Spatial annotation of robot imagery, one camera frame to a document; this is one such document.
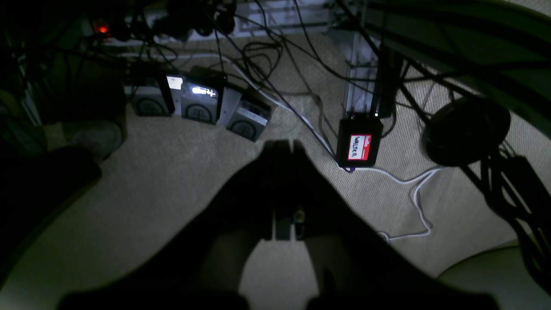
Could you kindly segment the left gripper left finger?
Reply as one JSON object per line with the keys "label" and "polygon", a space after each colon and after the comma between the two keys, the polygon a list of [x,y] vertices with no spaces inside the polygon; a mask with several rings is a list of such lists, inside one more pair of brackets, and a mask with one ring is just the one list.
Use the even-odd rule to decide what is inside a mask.
{"label": "left gripper left finger", "polygon": [[272,233],[275,194],[291,166],[287,140],[271,140],[209,205],[143,265],[103,287],[68,294],[60,310],[248,310],[244,267]]}

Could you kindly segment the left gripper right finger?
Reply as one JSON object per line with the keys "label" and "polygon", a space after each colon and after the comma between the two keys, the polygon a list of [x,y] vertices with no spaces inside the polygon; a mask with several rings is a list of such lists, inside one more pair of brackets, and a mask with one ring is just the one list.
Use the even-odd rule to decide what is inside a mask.
{"label": "left gripper right finger", "polygon": [[309,310],[497,310],[489,294],[457,290],[419,270],[388,245],[293,142],[297,239],[313,265],[319,295]]}

